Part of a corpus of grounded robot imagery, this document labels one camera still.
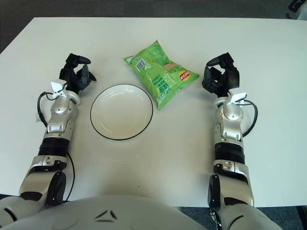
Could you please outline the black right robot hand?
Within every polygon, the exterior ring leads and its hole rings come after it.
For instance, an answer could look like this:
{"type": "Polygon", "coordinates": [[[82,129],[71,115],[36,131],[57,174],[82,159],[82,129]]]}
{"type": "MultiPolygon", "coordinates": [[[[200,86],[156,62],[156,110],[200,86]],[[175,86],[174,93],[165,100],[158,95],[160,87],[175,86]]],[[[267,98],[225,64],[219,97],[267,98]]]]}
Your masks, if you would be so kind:
{"type": "Polygon", "coordinates": [[[204,69],[202,87],[217,97],[227,97],[230,89],[239,87],[239,71],[229,53],[208,61],[204,69]]]}

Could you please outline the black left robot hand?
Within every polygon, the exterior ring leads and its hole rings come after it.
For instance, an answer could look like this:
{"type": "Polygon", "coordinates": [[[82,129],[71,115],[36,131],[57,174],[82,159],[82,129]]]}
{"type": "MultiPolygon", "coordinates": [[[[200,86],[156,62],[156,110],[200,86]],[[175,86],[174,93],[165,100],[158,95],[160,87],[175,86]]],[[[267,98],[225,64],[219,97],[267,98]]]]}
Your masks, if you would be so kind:
{"type": "Polygon", "coordinates": [[[96,81],[95,76],[89,71],[90,59],[70,53],[66,59],[66,64],[60,71],[59,79],[66,81],[66,90],[79,94],[89,86],[92,81],[96,81]]]}

